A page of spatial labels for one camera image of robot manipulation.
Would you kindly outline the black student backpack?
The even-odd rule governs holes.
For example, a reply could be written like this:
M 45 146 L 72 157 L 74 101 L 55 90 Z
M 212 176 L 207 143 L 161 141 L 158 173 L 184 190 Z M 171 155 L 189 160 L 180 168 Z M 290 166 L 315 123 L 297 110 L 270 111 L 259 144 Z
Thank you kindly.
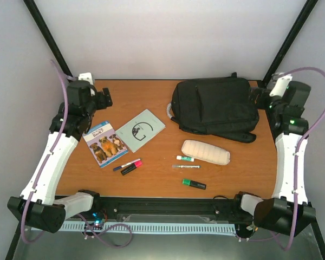
M 259 122 L 250 90 L 249 81 L 236 73 L 181 81 L 174 89 L 166 113 L 184 132 L 249 144 L 256 140 L 253 130 Z

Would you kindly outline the grey Great Gatsby book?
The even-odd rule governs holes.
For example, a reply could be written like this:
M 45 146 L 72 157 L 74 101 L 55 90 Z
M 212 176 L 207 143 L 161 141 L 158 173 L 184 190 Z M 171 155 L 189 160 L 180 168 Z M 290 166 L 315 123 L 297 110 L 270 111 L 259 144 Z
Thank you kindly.
M 146 109 L 115 132 L 131 152 L 135 153 L 165 127 L 162 121 Z

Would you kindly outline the beige pencil case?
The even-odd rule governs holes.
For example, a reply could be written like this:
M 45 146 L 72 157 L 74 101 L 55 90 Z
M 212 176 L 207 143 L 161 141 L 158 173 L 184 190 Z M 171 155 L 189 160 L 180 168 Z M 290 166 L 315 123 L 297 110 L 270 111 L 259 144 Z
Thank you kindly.
M 181 152 L 188 157 L 216 165 L 227 165 L 231 160 L 229 151 L 196 140 L 185 140 Z

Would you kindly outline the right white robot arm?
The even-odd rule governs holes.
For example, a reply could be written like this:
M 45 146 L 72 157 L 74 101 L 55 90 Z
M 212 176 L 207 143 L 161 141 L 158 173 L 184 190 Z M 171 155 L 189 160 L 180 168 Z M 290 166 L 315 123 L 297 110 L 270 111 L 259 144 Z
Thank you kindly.
M 316 218 L 304 188 L 304 153 L 308 143 L 303 135 L 309 129 L 302 118 L 311 87 L 291 81 L 281 95 L 269 94 L 266 105 L 269 125 L 277 151 L 277 176 L 270 199 L 240 192 L 236 208 L 252 216 L 254 227 L 297 236 Z

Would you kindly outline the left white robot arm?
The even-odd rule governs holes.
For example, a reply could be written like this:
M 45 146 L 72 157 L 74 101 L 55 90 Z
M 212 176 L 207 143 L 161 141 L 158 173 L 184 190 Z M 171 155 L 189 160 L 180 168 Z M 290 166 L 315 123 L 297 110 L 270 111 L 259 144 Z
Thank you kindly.
M 63 92 L 67 99 L 52 119 L 47 145 L 33 176 L 21 194 L 10 197 L 7 203 L 22 228 L 56 233 L 70 217 L 84 212 L 96 218 L 102 211 L 97 192 L 79 190 L 62 199 L 55 199 L 55 194 L 67 161 L 90 130 L 95 112 L 113 104 L 111 95 L 108 88 L 98 91 L 85 80 L 71 82 Z

